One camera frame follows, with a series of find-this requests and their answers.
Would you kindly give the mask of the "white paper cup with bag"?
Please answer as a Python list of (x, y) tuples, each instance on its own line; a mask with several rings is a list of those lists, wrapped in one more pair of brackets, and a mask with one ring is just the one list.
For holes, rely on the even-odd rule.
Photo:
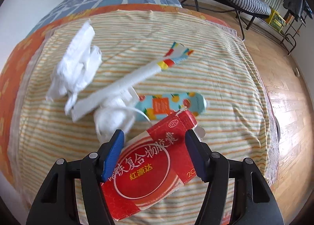
[(101, 144), (109, 142), (117, 129), (127, 134), (137, 117), (151, 123), (148, 116), (136, 108), (139, 101), (138, 94), (131, 87), (101, 103), (94, 112), (95, 130)]

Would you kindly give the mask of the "red cardboard medicine box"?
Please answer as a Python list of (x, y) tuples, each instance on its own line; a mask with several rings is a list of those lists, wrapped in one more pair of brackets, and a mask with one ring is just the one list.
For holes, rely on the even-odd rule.
[(193, 113), (181, 109), (126, 143), (101, 185), (115, 221), (150, 208), (196, 176), (185, 145), (185, 133), (196, 127)]

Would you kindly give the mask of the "white plastic bag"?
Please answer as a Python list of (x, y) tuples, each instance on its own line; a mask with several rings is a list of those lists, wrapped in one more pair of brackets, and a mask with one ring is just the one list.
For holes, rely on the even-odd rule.
[(93, 80), (102, 63), (102, 52), (93, 46), (94, 28), (87, 20), (71, 40), (62, 59), (51, 74), (51, 85), (46, 93), (46, 100), (53, 102), (64, 96), (68, 100), (64, 112), (70, 115), (78, 94)]

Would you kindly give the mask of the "teal fruit print packet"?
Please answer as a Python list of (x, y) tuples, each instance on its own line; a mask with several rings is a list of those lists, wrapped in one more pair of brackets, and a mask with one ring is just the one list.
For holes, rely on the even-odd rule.
[(142, 95), (135, 108), (142, 111), (151, 121), (162, 120), (182, 108), (188, 109), (194, 116), (205, 112), (205, 98), (195, 92), (162, 95)]

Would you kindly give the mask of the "white colourful long wrapper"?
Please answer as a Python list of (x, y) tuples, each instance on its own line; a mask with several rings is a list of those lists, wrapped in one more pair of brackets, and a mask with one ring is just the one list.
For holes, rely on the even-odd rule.
[(192, 49), (189, 49), (180, 43), (174, 42), (163, 57), (153, 60), (152, 62), (125, 75), (114, 83), (93, 92), (84, 99), (79, 100), (71, 110), (71, 118), (73, 122), (80, 120), (86, 114), (100, 106), (106, 98), (114, 97), (128, 88), (169, 69), (175, 64), (187, 60), (192, 53)]

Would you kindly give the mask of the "orange floral bedspread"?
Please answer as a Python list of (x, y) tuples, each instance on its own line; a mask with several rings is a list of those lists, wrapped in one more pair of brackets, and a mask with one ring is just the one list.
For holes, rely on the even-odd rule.
[(35, 52), (40, 48), (46, 34), (51, 29), (80, 18), (89, 18), (93, 15), (109, 13), (117, 10), (184, 13), (225, 27), (229, 26), (221, 19), (185, 8), (153, 4), (125, 4), (87, 9), (82, 12), (71, 14), (41, 27), (33, 34), (24, 38), (11, 52), (1, 72), (1, 173), (7, 179), (9, 184), (14, 184), (10, 161), (8, 160), (7, 155), (11, 120), (16, 103), (17, 92), (32, 56), (34, 56)]

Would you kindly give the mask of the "yellow crate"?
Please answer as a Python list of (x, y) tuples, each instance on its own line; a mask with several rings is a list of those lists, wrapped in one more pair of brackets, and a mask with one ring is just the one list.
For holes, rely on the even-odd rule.
[(278, 33), (281, 33), (283, 27), (286, 26), (286, 21), (284, 18), (281, 17), (278, 11), (273, 8), (271, 8), (269, 18), (264, 19), (264, 21)]

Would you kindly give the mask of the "black metal rack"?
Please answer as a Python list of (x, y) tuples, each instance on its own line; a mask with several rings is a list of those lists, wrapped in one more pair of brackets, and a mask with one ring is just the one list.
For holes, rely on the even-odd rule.
[(287, 51), (287, 55), (290, 56), (291, 53), (294, 51), (294, 49), (297, 47), (297, 40), (296, 37), (299, 37), (300, 30), (302, 27), (306, 27), (306, 20), (311, 19), (309, 16), (306, 15), (305, 12), (302, 13), (302, 18), (300, 18), (298, 21), (292, 16), (287, 9), (285, 9), (282, 5), (282, 7), (278, 10), (278, 13), (281, 17), (284, 18), (286, 21), (286, 26), (283, 27), (281, 33), (278, 33), (276, 30), (274, 30), (270, 25), (268, 25), (264, 20), (262, 20), (263, 23), (265, 23), (267, 26), (269, 26), (274, 32), (278, 33), (279, 36), (276, 37), (274, 34), (270, 33), (269, 31), (261, 29), (260, 32), (264, 35), (266, 35), (269, 38), (274, 39), (276, 43), (278, 43), (280, 46), (282, 46)]

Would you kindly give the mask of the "dark clothes on rack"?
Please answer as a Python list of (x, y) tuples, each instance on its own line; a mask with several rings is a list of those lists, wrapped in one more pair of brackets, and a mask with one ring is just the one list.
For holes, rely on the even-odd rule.
[(284, 0), (283, 7), (287, 9), (288, 12), (294, 16), (297, 21), (302, 18), (303, 12), (313, 19), (313, 11), (311, 10), (306, 0)]

